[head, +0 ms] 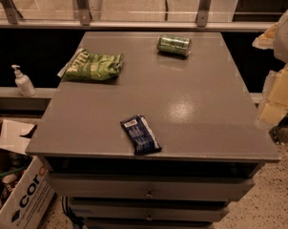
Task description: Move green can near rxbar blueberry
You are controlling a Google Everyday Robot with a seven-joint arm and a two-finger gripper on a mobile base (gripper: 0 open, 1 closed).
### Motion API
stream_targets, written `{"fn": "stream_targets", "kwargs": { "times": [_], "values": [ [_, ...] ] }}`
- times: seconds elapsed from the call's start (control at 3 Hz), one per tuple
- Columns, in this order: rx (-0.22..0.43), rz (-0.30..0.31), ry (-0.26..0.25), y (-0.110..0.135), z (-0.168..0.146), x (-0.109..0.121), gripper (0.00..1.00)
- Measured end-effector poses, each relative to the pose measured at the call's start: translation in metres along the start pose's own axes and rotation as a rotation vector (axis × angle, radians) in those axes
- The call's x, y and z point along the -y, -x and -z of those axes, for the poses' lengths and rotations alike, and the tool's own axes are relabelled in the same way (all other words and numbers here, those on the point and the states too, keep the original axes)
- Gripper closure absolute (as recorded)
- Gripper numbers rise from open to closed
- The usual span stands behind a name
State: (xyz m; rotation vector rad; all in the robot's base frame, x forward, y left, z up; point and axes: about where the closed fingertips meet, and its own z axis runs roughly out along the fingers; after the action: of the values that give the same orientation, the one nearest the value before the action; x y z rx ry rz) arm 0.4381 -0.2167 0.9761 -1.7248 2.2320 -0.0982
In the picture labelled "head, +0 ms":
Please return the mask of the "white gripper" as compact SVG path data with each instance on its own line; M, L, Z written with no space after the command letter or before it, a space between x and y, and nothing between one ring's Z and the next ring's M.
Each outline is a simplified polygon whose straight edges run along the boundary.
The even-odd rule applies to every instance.
M288 10L252 46L261 50L274 49L275 58L288 63ZM288 64L278 73L269 71L266 76L262 100L257 109L257 125L271 129L288 114Z

